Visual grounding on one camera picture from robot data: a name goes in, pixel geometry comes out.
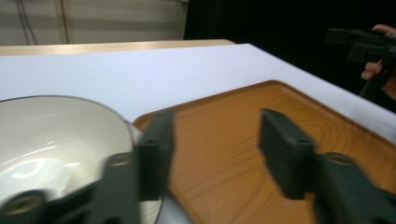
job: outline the table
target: table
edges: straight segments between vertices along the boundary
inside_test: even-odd
[[[153,43],[120,43],[120,44],[104,44],[104,45],[88,45],[88,46],[39,46],[39,47],[3,47],[0,48],[0,52],[2,55],[21,55],[21,54],[58,54],[58,53],[86,53],[86,52],[96,52],[96,51],[113,51],[113,50],[125,50],[125,49],[135,49],[134,47],[137,47],[138,49],[155,49],[155,48],[176,48],[176,47],[197,47],[197,46],[218,46],[218,45],[231,45],[232,42],[226,41],[226,40],[208,40],[208,41],[191,41],[191,42],[184,42],[184,41],[177,41],[177,42],[166,42],[166,43],[162,43],[162,42],[153,42]],[[231,49],[231,52],[237,52],[234,51],[234,48],[223,48],[223,49]],[[194,49],[192,50],[194,53],[204,53],[202,55],[205,55],[205,52],[207,50],[211,50],[211,49]],[[252,58],[250,59],[251,61],[254,61],[254,56],[261,56],[263,54],[263,52],[259,52],[258,50],[254,50],[254,52],[247,52],[248,55],[250,55]],[[141,54],[139,54],[140,56],[147,56],[148,60],[150,59],[150,57],[152,57],[153,54],[150,54],[149,56],[146,54],[146,51],[141,51]],[[249,188],[249,184],[244,184],[243,181],[247,181],[247,183],[254,183],[254,185],[252,186],[253,189],[250,189],[249,191],[254,192],[254,190],[256,189],[259,192],[265,192],[268,188],[270,188],[270,192],[274,192],[275,190],[275,186],[273,184],[271,184],[270,178],[268,177],[268,175],[266,175],[264,173],[264,171],[262,170],[262,158],[260,157],[260,155],[257,154],[257,152],[252,152],[252,144],[253,141],[255,139],[255,135],[253,131],[255,129],[257,129],[256,125],[257,123],[257,117],[253,118],[253,112],[255,113],[257,111],[257,103],[260,101],[257,101],[257,99],[259,99],[258,97],[255,97],[254,99],[250,99],[251,98],[251,94],[247,94],[247,92],[251,92],[253,91],[253,93],[258,90],[258,92],[256,93],[252,93],[253,96],[259,94],[261,97],[264,96],[269,96],[271,97],[275,97],[275,99],[278,99],[279,97],[275,95],[273,95],[274,92],[285,92],[284,96],[281,96],[281,98],[285,98],[287,100],[287,102],[294,102],[293,100],[288,100],[288,97],[291,97],[291,99],[298,99],[299,101],[295,101],[295,102],[316,102],[316,104],[311,104],[310,107],[313,107],[313,111],[320,111],[319,114],[323,114],[324,117],[328,116],[328,115],[332,115],[334,117],[334,115],[336,116],[336,122],[337,122],[337,129],[339,130],[340,128],[343,127],[344,123],[348,124],[348,128],[347,128],[347,132],[350,133],[350,135],[342,135],[342,134],[336,134],[335,136],[341,137],[341,136],[348,136],[350,138],[354,138],[354,137],[359,137],[358,142],[356,142],[355,140],[351,140],[351,141],[346,141],[346,142],[339,142],[341,145],[338,145],[337,141],[332,141],[333,144],[335,144],[336,146],[342,146],[343,144],[345,144],[348,147],[354,148],[353,150],[351,150],[351,152],[353,152],[352,156],[357,156],[358,159],[363,158],[363,160],[365,162],[369,162],[370,159],[372,159],[373,157],[375,157],[375,151],[370,150],[370,147],[374,147],[374,146],[378,146],[378,144],[381,146],[380,149],[378,149],[377,151],[379,152],[379,156],[375,159],[375,162],[373,163],[372,166],[370,167],[374,167],[374,168],[369,168],[369,174],[372,174],[373,176],[377,176],[375,183],[378,183],[380,185],[380,187],[384,187],[387,188],[389,190],[392,190],[393,192],[395,191],[395,182],[394,182],[394,178],[392,179],[391,177],[389,177],[389,174],[394,174],[395,167],[395,160],[394,160],[394,145],[391,144],[390,142],[387,142],[386,140],[382,139],[382,138],[378,138],[377,135],[368,132],[366,129],[362,128],[360,125],[358,125],[357,123],[351,121],[350,119],[355,119],[356,121],[359,121],[361,123],[361,125],[367,124],[367,122],[370,122],[370,120],[367,120],[365,116],[368,116],[368,118],[370,118],[370,116],[372,115],[366,115],[365,114],[365,110],[361,111],[361,109],[358,108],[353,108],[353,107],[347,107],[344,108],[344,106],[346,106],[345,102],[347,102],[348,104],[355,104],[356,105],[361,105],[363,106],[363,109],[365,108],[371,108],[373,110],[375,110],[375,112],[378,112],[377,117],[378,119],[382,118],[382,115],[387,116],[387,118],[391,118],[394,119],[394,117],[390,114],[387,114],[386,111],[383,111],[379,108],[376,108],[374,105],[370,105],[369,103],[363,102],[362,99],[359,99],[356,96],[352,96],[342,90],[338,90],[336,87],[333,87],[327,83],[324,83],[322,80],[317,80],[314,79],[313,77],[309,77],[308,74],[299,71],[296,68],[290,67],[288,65],[286,65],[284,62],[281,62],[280,60],[277,60],[275,58],[271,58],[268,55],[265,55],[265,57],[263,57],[265,60],[268,60],[267,64],[265,64],[265,66],[262,66],[262,64],[257,64],[255,62],[251,63],[250,65],[255,65],[257,67],[260,67],[260,69],[263,68],[267,68],[267,70],[270,70],[271,73],[275,73],[273,74],[273,76],[269,76],[266,80],[270,80],[271,78],[276,78],[279,77],[279,79],[286,81],[286,84],[275,84],[275,85],[269,85],[269,84],[274,84],[272,82],[268,83],[262,83],[262,84],[257,84],[260,85],[260,87],[258,86],[247,86],[245,88],[242,88],[240,90],[236,90],[236,91],[231,91],[229,93],[224,93],[225,95],[217,95],[217,96],[209,96],[209,98],[206,98],[203,101],[193,101],[190,104],[185,104],[182,105],[181,107],[176,105],[175,109],[176,110],[180,110],[180,115],[179,115],[179,120],[180,120],[180,125],[181,126],[177,126],[177,136],[180,136],[180,141],[182,142],[178,142],[177,146],[180,148],[188,148],[190,143],[189,141],[184,141],[183,139],[192,139],[192,137],[186,135],[186,133],[189,133],[188,131],[190,130],[194,130],[195,125],[194,124],[201,124],[201,126],[197,126],[199,127],[198,129],[195,130],[195,132],[190,132],[190,134],[196,133],[196,135],[199,137],[198,141],[195,141],[194,144],[198,144],[196,145],[197,147],[205,147],[208,146],[205,144],[205,139],[207,138],[207,134],[205,134],[205,130],[207,130],[204,126],[204,124],[211,124],[211,122],[213,122],[213,119],[216,119],[215,121],[217,123],[219,123],[220,125],[217,125],[216,128],[209,130],[208,133],[212,133],[212,134],[217,134],[219,132],[221,132],[221,128],[224,126],[226,130],[235,130],[235,132],[233,132],[233,137],[235,137],[235,140],[237,139],[243,139],[242,142],[236,142],[236,145],[232,145],[231,143],[229,143],[229,139],[225,138],[224,135],[222,135],[221,138],[216,138],[212,136],[212,138],[209,139],[218,139],[216,141],[211,142],[210,144],[215,144],[214,146],[218,146],[219,149],[224,150],[225,148],[242,148],[242,151],[233,151],[230,155],[226,155],[226,157],[221,157],[223,154],[220,154],[218,151],[213,151],[213,157],[210,158],[206,158],[205,155],[207,154],[203,154],[203,157],[191,157],[191,155],[195,155],[195,154],[190,154],[190,153],[186,153],[186,151],[184,149],[180,149],[179,154],[176,154],[176,160],[175,160],[175,167],[176,170],[174,172],[173,175],[173,179],[171,182],[171,187],[172,189],[175,191],[177,197],[182,201],[182,203],[189,208],[191,215],[194,217],[194,220],[198,223],[202,222],[202,223],[227,223],[227,222],[233,222],[233,221],[237,221],[239,223],[252,223],[252,222],[260,222],[263,218],[265,217],[283,217],[284,221],[288,222],[288,220],[291,220],[290,218],[296,217],[299,218],[300,220],[304,221],[312,221],[312,218],[310,219],[309,217],[305,216],[305,217],[298,217],[298,215],[293,215],[291,217],[284,217],[282,216],[282,213],[276,213],[275,216],[272,216],[272,214],[265,214],[264,217],[262,217],[262,215],[260,215],[260,211],[262,211],[261,209],[265,208],[264,207],[260,207],[260,204],[262,204],[262,200],[261,197],[258,198],[252,198],[251,194],[250,195],[250,199],[252,200],[256,200],[255,203],[253,203],[252,205],[256,204],[255,206],[252,207],[252,209],[249,210],[244,210],[242,211],[241,209],[244,209],[247,205],[249,205],[249,200],[247,199],[247,195],[246,194],[240,194],[240,197],[243,197],[244,200],[240,200],[238,199],[238,197],[227,197],[228,195],[236,195],[238,196],[238,194],[240,192],[246,192],[243,189],[246,189],[246,187]],[[241,69],[241,72],[244,71],[252,71],[255,69]],[[251,76],[249,76],[249,74],[246,74],[245,76],[241,77],[241,78],[251,78]],[[313,86],[306,86],[303,85],[304,80],[307,80],[307,78],[309,79],[309,81],[311,81],[311,84]],[[265,87],[265,91],[262,92],[262,85],[266,86]],[[326,93],[326,90],[323,90],[322,87],[326,87],[326,88],[331,88],[332,89],[332,93],[335,93],[335,95],[328,95],[328,93]],[[291,96],[287,95],[288,92],[294,92],[295,94],[292,94]],[[343,99],[343,101],[331,101],[330,102],[330,98],[333,97],[340,97]],[[321,100],[323,102],[330,102],[330,104],[328,105],[322,105],[320,102],[317,102],[317,100]],[[280,106],[279,109],[281,110],[285,110],[285,111],[289,111],[288,113],[292,113],[292,111],[294,111],[293,107],[291,107],[291,110],[287,110],[284,107],[282,107],[283,105],[288,105],[288,104],[279,104],[277,106]],[[305,111],[310,107],[303,107],[300,108],[299,110],[295,110],[295,111]],[[232,110],[232,108],[239,108],[238,110],[235,110],[233,113],[227,113],[229,111]],[[250,108],[250,109],[254,109],[253,110],[243,110],[243,108]],[[207,109],[213,109],[214,112],[216,112],[216,116],[212,116],[211,113],[204,113],[205,111],[207,111]],[[226,117],[224,116],[223,119],[217,119],[217,118],[221,118],[221,115],[226,113],[229,115],[233,115],[235,116],[235,112],[236,111],[242,111],[242,119],[245,120],[249,125],[246,126],[244,129],[240,129],[242,126],[237,125],[237,128],[235,128],[235,126],[232,125],[232,123],[228,124],[227,122],[225,122],[224,120],[227,118],[232,118],[232,117]],[[301,119],[298,118],[298,114],[291,114],[292,117],[294,117],[297,121],[301,122],[303,124],[303,126],[305,127],[306,124],[304,124],[307,120],[309,121],[309,119],[311,117],[309,117],[309,115],[307,116],[305,114],[305,117],[308,119]],[[144,128],[145,126],[145,122],[148,122],[148,117],[141,117],[141,119],[137,119],[134,123],[136,125],[138,125],[141,128]],[[368,123],[369,125],[366,126],[366,128],[373,128],[371,129],[372,131],[376,131],[378,130],[378,133],[381,133],[383,137],[386,137],[389,141],[392,140],[392,135],[389,134],[387,132],[387,130],[383,130],[381,129],[381,126],[376,124],[374,126],[370,125],[370,123]],[[390,123],[389,127],[390,130],[392,130],[392,128],[394,128],[394,126],[392,126],[393,124]],[[240,134],[239,131],[240,130],[247,130],[247,132],[244,132],[244,134]],[[327,139],[326,133],[329,132],[330,129],[325,130],[325,132],[323,132],[323,129],[318,128],[318,125],[309,125],[308,127],[308,131],[312,132],[312,134],[318,139],[318,140],[323,140],[323,139]],[[361,143],[367,143],[368,140],[370,139],[374,139],[375,141],[373,142],[373,145],[362,145]],[[360,154],[358,150],[356,150],[356,147],[359,148],[359,146],[364,146],[364,153]],[[240,156],[242,156],[242,158],[244,159],[244,161],[240,162],[239,158]],[[217,166],[217,162],[219,161],[224,161],[224,163],[220,166]],[[247,169],[247,175],[234,175],[235,172],[239,172],[239,173],[243,173],[245,170],[239,170],[238,171],[238,166],[237,164],[243,164],[243,166],[245,167],[244,169]],[[221,179],[224,178],[225,176],[230,176],[230,175],[234,175],[234,177],[239,176],[240,177],[240,181],[237,181],[238,183],[240,183],[240,185],[222,185],[221,183]],[[208,184],[204,184],[204,185],[198,185],[198,186],[194,186],[197,184],[196,180],[205,180],[205,179],[210,179],[213,178],[215,181],[208,181]],[[212,195],[213,197],[211,197],[210,192],[215,192],[215,195]],[[223,201],[216,201],[216,199],[230,199],[229,201],[227,200],[223,200]],[[291,206],[293,207],[293,204],[296,203],[291,203],[291,202],[284,202],[282,201],[282,197],[279,194],[273,194],[271,196],[271,200],[270,201],[274,201],[276,203],[279,204],[280,203],[284,203],[286,206]],[[309,212],[309,209],[307,208],[307,204],[304,203],[305,205],[303,205],[303,207],[300,207],[297,211],[301,211],[302,213],[307,213]],[[269,220],[267,223],[277,223],[279,220],[283,220],[283,219],[271,219]]]

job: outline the finger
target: finger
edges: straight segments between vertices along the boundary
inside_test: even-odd
[[[364,67],[366,72],[371,72],[373,74],[378,74],[381,71],[381,63],[367,63]]]
[[[396,28],[385,24],[378,24],[373,30],[381,33],[396,33]]]
[[[374,76],[374,73],[372,73],[372,72],[364,71],[361,73],[361,78],[363,78],[364,80],[370,80],[371,78],[373,78],[373,76]]]

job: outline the bowl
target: bowl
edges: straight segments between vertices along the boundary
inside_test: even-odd
[[[0,120],[0,204],[28,189],[62,197],[98,180],[106,158],[133,149],[127,122],[86,99],[6,100]]]

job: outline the human hand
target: human hand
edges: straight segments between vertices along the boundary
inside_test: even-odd
[[[373,31],[380,32],[380,33],[392,33],[396,34],[396,28],[378,24],[373,28]],[[374,76],[378,75],[379,71],[382,68],[382,63],[379,61],[378,63],[367,63],[364,67],[364,71],[361,73],[361,78],[365,80],[370,80]],[[389,77],[387,83],[382,88],[390,98],[396,100],[396,70],[393,71],[392,75]]]

